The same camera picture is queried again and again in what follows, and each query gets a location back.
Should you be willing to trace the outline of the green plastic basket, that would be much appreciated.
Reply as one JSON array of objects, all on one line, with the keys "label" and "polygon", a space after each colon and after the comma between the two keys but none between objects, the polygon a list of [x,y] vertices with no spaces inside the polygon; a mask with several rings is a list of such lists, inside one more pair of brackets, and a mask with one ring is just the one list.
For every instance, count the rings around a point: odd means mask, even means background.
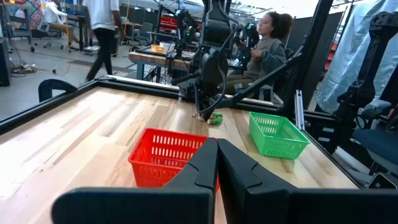
[{"label": "green plastic basket", "polygon": [[296,159],[311,143],[287,118],[249,112],[249,133],[262,156]]}]

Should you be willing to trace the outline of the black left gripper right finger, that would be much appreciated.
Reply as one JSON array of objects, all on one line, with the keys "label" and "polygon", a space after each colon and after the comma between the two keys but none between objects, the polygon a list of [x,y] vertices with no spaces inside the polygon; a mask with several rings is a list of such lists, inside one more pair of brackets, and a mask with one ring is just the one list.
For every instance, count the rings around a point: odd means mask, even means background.
[{"label": "black left gripper right finger", "polygon": [[398,224],[398,190],[301,189],[218,140],[228,224]]}]

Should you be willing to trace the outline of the black office chair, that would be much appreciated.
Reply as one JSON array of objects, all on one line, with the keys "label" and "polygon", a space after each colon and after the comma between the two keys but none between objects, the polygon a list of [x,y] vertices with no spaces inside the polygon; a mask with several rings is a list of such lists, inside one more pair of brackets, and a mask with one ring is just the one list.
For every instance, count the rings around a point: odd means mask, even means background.
[{"label": "black office chair", "polygon": [[[290,48],[287,48],[287,49],[285,49],[285,54],[286,54],[287,59],[289,59],[293,56],[294,51]],[[289,76],[290,76],[290,71],[285,72],[283,75],[278,76],[278,78],[274,82],[277,85],[277,91],[279,91],[283,87],[284,83],[289,79]],[[258,100],[269,101],[271,103],[278,103],[280,101],[280,100],[275,99],[273,85],[262,86],[259,89],[256,98]]]}]

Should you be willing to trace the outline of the black table clamp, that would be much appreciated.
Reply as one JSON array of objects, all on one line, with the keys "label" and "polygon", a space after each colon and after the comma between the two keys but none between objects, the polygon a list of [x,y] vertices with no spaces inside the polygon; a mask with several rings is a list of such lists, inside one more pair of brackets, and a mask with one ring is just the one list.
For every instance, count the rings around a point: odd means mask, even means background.
[{"label": "black table clamp", "polygon": [[54,90],[62,90],[65,93],[74,93],[77,87],[63,80],[47,79],[42,81],[38,86],[39,102],[51,99]]}]

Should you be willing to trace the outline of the grey office chair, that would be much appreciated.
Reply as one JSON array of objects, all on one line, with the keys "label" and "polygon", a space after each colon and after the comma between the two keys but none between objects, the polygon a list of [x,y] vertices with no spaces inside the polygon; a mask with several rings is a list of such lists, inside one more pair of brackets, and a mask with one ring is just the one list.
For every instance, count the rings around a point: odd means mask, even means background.
[{"label": "grey office chair", "polygon": [[134,41],[140,42],[144,45],[149,44],[152,42],[152,23],[144,22],[142,24],[141,29],[137,33],[137,35],[134,37]]}]

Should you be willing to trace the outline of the red storage shelves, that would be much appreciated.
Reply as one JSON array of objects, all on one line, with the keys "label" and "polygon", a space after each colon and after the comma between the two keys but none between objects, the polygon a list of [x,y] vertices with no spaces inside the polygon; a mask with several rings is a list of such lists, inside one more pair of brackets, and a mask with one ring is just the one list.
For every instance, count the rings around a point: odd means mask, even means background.
[{"label": "red storage shelves", "polygon": [[177,33],[177,20],[176,18],[168,15],[162,15],[160,18],[159,31],[166,34]]}]

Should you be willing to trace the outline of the red plastic basket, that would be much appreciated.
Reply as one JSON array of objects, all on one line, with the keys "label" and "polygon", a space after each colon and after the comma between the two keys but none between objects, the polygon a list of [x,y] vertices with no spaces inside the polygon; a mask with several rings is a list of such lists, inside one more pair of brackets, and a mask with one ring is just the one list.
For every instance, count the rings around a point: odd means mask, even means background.
[{"label": "red plastic basket", "polygon": [[173,183],[167,186],[208,138],[197,134],[146,128],[128,157],[136,185],[142,189],[163,189],[170,192],[196,192],[195,183]]}]

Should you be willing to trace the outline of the colourful patchwork quilt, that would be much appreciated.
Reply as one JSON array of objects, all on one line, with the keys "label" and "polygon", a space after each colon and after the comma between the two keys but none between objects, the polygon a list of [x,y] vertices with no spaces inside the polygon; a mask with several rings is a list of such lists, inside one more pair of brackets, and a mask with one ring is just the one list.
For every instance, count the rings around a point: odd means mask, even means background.
[{"label": "colourful patchwork quilt", "polygon": [[[41,8],[41,0],[14,0],[15,4],[20,4],[23,6],[28,6],[27,15],[30,20],[30,28],[36,29],[40,24],[43,16]],[[18,7],[10,7],[11,16],[25,18],[25,10]]]}]

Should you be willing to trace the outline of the black standing desk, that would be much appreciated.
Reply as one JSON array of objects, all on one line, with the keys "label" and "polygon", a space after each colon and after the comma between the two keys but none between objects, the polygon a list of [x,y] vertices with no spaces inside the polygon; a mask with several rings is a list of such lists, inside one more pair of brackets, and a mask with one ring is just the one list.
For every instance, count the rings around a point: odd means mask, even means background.
[{"label": "black standing desk", "polygon": [[89,35],[88,28],[86,26],[85,17],[84,16],[76,16],[76,15],[68,15],[67,20],[77,22],[77,27],[79,30],[78,38],[79,38],[79,48],[73,47],[73,50],[79,50],[83,52],[90,52],[88,47],[93,45],[92,38]]}]

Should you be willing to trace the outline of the dark blue office chair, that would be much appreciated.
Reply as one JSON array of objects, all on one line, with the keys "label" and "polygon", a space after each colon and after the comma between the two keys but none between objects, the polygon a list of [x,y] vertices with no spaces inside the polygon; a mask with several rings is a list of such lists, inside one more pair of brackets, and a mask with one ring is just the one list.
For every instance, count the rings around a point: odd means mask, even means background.
[{"label": "dark blue office chair", "polygon": [[357,129],[352,137],[367,149],[377,164],[398,175],[398,132]]}]

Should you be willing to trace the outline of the wooden top workbench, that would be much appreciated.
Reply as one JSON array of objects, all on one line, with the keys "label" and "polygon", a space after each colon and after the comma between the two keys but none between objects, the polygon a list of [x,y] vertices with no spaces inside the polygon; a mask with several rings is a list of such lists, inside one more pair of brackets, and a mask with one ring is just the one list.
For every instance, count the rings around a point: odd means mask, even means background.
[{"label": "wooden top workbench", "polygon": [[145,49],[129,52],[128,59],[136,66],[129,78],[148,82],[170,84],[173,75],[186,75],[190,69],[190,58],[177,57],[174,53],[158,54]]}]

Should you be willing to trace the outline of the silver aluminium extrusion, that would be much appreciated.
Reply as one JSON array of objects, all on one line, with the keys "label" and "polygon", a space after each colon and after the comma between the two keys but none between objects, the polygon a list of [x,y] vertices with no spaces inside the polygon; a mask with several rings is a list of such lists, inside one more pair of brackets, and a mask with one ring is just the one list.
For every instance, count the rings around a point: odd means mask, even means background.
[{"label": "silver aluminium extrusion", "polygon": [[303,109],[303,101],[302,101],[302,91],[296,90],[295,94],[295,123],[296,127],[303,131],[305,130],[305,117],[304,117],[304,109]]}]

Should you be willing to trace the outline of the background black robot arms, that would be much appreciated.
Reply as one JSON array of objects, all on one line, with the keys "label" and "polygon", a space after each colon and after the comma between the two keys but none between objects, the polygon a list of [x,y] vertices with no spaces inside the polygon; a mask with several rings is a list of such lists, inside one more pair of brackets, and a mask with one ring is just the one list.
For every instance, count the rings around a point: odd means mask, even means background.
[{"label": "background black robot arms", "polygon": [[174,58],[182,59],[182,52],[185,50],[196,50],[198,47],[192,42],[196,40],[198,22],[190,15],[186,9],[175,11],[177,19],[177,40],[175,41]]}]

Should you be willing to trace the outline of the light blue plastic sheet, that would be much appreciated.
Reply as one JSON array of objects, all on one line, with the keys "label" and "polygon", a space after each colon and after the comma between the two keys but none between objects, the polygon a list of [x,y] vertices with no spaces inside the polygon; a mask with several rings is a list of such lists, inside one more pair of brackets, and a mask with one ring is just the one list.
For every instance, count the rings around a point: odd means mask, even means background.
[{"label": "light blue plastic sheet", "polygon": [[[316,109],[326,113],[333,113],[338,109],[337,98],[344,94],[358,77],[371,41],[369,36],[371,20],[383,11],[398,12],[398,0],[376,0],[373,3],[354,7],[329,70],[316,93]],[[389,41],[374,78],[375,99],[381,97],[396,66],[398,66],[398,34]]]}]

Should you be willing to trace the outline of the black computer tower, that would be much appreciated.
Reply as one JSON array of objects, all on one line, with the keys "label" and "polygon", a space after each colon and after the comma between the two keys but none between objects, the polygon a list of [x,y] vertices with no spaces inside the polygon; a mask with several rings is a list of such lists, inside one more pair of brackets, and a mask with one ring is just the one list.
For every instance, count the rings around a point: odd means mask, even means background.
[{"label": "black computer tower", "polygon": [[0,86],[11,84],[11,61],[6,39],[0,37]]}]

